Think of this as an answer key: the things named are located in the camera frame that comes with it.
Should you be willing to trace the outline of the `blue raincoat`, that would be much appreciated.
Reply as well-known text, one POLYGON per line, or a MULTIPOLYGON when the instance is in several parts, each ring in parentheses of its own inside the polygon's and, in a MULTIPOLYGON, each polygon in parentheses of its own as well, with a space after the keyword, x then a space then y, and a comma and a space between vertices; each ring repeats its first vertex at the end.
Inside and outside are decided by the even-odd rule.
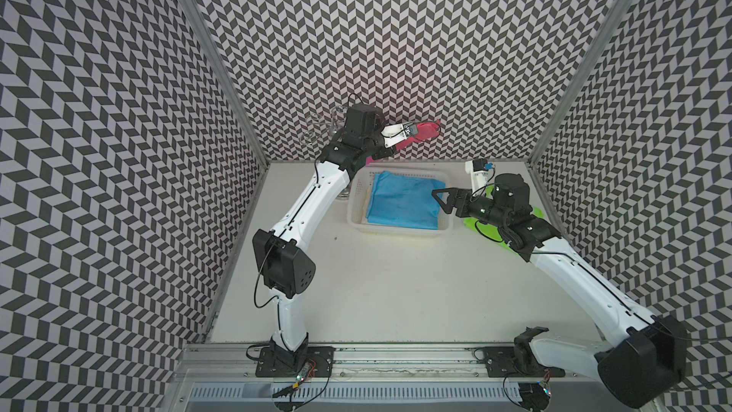
POLYGON ((366 212, 370 224, 417 230, 438 230, 440 206, 431 192, 446 188, 443 181, 407 177, 390 172, 376 174, 366 212))

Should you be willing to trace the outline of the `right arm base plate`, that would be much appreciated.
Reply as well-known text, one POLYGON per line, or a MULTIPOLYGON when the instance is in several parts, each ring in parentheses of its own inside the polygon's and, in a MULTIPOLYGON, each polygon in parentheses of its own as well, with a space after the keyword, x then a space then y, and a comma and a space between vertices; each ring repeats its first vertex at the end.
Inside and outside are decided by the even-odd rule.
POLYGON ((534 361, 520 362, 509 345, 490 345, 473 350, 475 359, 482 364, 491 379, 521 377, 533 379, 561 379, 566 371, 557 367, 546 367, 534 361))

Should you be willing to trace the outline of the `pink bunny raincoat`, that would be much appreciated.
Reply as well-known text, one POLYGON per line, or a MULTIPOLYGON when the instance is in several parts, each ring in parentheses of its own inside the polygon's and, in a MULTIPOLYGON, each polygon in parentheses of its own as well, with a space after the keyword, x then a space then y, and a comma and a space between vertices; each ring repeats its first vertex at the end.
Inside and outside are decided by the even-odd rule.
POLYGON ((385 146, 379 148, 373 156, 366 159, 366 164, 369 165, 375 161, 382 160, 385 158, 392 158, 395 154, 405 150, 411 145, 417 143, 423 143, 425 141, 437 138, 441 132, 441 125, 438 121, 426 121, 426 122, 415 122, 419 128, 419 133, 416 137, 412 137, 407 141, 398 143, 395 147, 386 148, 385 146))

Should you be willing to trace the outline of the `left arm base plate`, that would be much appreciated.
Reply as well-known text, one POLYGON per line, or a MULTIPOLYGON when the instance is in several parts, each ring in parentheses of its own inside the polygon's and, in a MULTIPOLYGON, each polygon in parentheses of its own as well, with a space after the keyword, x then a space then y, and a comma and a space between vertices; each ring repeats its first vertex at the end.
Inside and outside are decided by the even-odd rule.
POLYGON ((315 364, 315 378, 328 378, 332 374, 334 356, 333 346, 308 346, 289 352, 276 344, 270 345, 260 351, 255 377, 293 379, 310 362, 315 364))

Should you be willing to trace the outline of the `green frog raincoat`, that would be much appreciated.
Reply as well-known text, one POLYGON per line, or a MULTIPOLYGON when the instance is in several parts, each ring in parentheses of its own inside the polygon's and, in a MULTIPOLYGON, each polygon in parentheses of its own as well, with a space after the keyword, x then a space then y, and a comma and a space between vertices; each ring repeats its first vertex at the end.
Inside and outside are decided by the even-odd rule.
POLYGON ((526 183, 499 183, 490 196, 470 196, 467 215, 477 223, 496 227, 501 240, 514 251, 531 252, 537 243, 531 234, 537 217, 529 197, 526 183))

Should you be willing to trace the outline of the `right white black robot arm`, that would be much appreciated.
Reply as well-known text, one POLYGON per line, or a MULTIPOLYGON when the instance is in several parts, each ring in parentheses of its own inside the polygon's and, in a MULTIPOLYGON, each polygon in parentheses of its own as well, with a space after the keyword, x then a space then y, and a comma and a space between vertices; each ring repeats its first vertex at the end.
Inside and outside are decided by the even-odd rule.
POLYGON ((606 280, 529 203, 518 174, 498 175, 489 196, 481 190, 432 192, 444 213, 498 230, 499 240, 543 271, 593 320, 600 341, 564 337, 546 327, 514 339, 514 370, 524 376, 570 371, 602 383, 625 406, 640 408, 686 377, 688 332, 674 317, 659 317, 606 280))

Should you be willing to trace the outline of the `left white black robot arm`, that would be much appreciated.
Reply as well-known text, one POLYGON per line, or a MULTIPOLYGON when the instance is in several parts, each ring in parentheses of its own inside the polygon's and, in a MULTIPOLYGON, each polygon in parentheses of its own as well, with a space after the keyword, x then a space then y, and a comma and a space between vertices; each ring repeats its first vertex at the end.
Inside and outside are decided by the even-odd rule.
POLYGON ((381 109, 358 103, 345 112, 344 125, 318 154, 314 175, 288 212, 269 230, 253 236, 256 284, 276 302, 274 349, 295 359, 307 349, 308 332, 297 298, 312 283, 316 265, 307 255, 320 221, 369 160, 394 156, 413 137, 412 122, 389 125, 381 109))

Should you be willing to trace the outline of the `white plastic basket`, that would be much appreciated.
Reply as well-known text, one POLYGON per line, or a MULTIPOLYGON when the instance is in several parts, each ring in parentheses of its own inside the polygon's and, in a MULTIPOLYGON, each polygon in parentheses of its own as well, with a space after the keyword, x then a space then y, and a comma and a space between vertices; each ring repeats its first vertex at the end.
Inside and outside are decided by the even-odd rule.
POLYGON ((449 186, 448 175, 434 169, 369 165, 351 184, 347 221, 364 233, 444 235, 453 229, 453 221, 432 192, 449 186))

